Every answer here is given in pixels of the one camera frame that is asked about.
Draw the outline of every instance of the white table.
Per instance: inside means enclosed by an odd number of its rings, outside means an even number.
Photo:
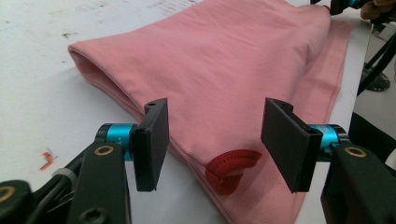
[[[294,5],[308,4],[301,0]],[[189,0],[5,0],[0,3],[0,182],[23,179],[36,190],[90,144],[103,123],[135,119],[86,82],[67,53],[79,40],[132,31],[195,4]],[[355,103],[370,26],[359,11],[337,20],[356,24],[342,90],[331,123],[346,130]],[[45,171],[42,153],[56,157]],[[158,190],[136,192],[126,164],[134,223],[225,223],[192,172],[167,154]],[[319,164],[297,223],[324,223],[319,195],[328,164]]]

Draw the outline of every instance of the finger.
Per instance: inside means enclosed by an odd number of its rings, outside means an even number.
[[[391,6],[396,3],[396,0],[374,0],[374,4],[378,7]]]
[[[373,20],[379,17],[381,13],[391,11],[393,6],[376,7],[373,2],[365,4],[361,8],[361,18],[364,20]]]
[[[361,8],[361,18],[364,20],[376,19],[381,14],[378,10],[379,8],[375,8],[373,2],[368,2]]]

